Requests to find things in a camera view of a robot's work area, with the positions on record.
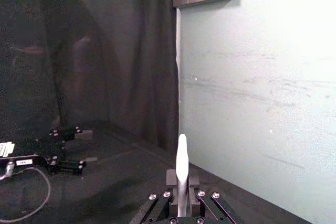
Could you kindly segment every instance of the dark fabric backdrop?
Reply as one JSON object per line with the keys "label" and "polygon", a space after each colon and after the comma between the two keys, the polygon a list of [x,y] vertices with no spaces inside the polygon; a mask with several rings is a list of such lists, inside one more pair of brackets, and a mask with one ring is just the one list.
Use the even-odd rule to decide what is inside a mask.
{"label": "dark fabric backdrop", "polygon": [[176,150],[172,0],[0,5],[2,134],[104,120]]}

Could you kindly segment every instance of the screw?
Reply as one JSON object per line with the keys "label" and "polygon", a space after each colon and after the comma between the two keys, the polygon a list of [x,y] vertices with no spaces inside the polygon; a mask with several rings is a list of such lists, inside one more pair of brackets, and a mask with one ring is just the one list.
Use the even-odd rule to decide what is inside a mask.
{"label": "screw", "polygon": [[220,196],[220,194],[219,194],[218,192],[216,192],[216,191],[214,191],[214,193],[212,194],[212,197],[213,197],[214,199],[218,199],[219,196]]}
{"label": "screw", "polygon": [[196,221],[197,224],[204,224],[204,222],[205,221],[204,221],[203,218],[198,218],[197,221]]}
{"label": "screw", "polygon": [[177,224],[179,221],[176,218],[170,220],[170,224]]}
{"label": "screw", "polygon": [[205,191],[198,191],[198,193],[197,193],[197,195],[199,195],[199,196],[204,196],[205,195]]}
{"label": "screw", "polygon": [[149,199],[150,199],[150,200],[154,200],[154,199],[156,199],[156,194],[151,194],[151,195],[149,196]]}

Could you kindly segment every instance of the black metal mount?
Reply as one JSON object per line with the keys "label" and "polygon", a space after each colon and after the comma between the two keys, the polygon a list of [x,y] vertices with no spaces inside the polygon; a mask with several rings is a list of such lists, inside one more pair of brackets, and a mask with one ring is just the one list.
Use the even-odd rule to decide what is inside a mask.
{"label": "black metal mount", "polygon": [[200,189],[198,172],[189,171],[189,217],[177,217],[177,180],[174,169],[167,170],[166,184],[170,188],[161,194],[148,195],[146,202],[131,220],[130,224],[243,224],[233,208],[218,192]]}
{"label": "black metal mount", "polygon": [[11,141],[8,145],[3,143],[5,148],[11,146],[13,149],[0,156],[0,167],[6,167],[8,163],[13,162],[18,169],[41,165],[46,167],[50,174],[65,172],[80,175],[86,167],[86,161],[67,160],[65,150],[67,141],[80,139],[92,139],[92,131],[82,131],[78,126],[52,129],[39,137]]}

